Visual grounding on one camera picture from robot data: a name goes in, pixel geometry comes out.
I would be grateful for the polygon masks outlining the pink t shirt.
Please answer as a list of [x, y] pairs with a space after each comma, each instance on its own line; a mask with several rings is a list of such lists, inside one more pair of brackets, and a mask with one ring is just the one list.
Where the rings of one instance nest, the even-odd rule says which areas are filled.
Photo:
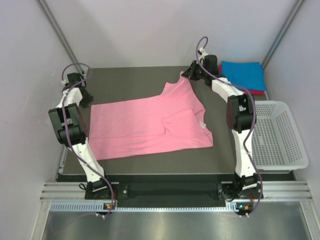
[[210, 148], [205, 112], [190, 80], [181, 76], [156, 96], [93, 105], [89, 145], [98, 161]]

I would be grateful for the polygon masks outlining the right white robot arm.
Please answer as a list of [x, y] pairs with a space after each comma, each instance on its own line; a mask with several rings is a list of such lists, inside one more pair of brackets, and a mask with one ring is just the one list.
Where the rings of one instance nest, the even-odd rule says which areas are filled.
[[219, 74], [216, 55], [193, 60], [182, 76], [192, 81], [204, 80], [226, 102], [226, 123], [233, 134], [236, 153], [232, 193], [245, 198], [258, 186], [259, 178], [252, 156], [253, 127], [256, 124], [253, 97]]

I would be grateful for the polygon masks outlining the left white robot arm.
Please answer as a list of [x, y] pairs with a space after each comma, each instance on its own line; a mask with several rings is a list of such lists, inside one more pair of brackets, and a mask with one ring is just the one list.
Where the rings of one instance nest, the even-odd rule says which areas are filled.
[[87, 108], [94, 98], [86, 90], [84, 76], [78, 72], [67, 74], [67, 81], [62, 84], [64, 88], [59, 104], [48, 111], [55, 136], [60, 144], [74, 153], [84, 170], [87, 180], [84, 189], [109, 198], [114, 187], [106, 181], [105, 171], [89, 146], [89, 130], [79, 109]]

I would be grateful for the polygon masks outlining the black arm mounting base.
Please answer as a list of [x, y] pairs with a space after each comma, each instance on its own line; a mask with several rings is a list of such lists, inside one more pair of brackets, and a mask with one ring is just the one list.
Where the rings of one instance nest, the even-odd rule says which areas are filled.
[[105, 190], [89, 193], [87, 184], [79, 184], [85, 199], [113, 201], [114, 207], [221, 207], [223, 202], [257, 200], [261, 194], [257, 187], [235, 196], [233, 181], [224, 183], [215, 176], [151, 175], [111, 177], [113, 183]]

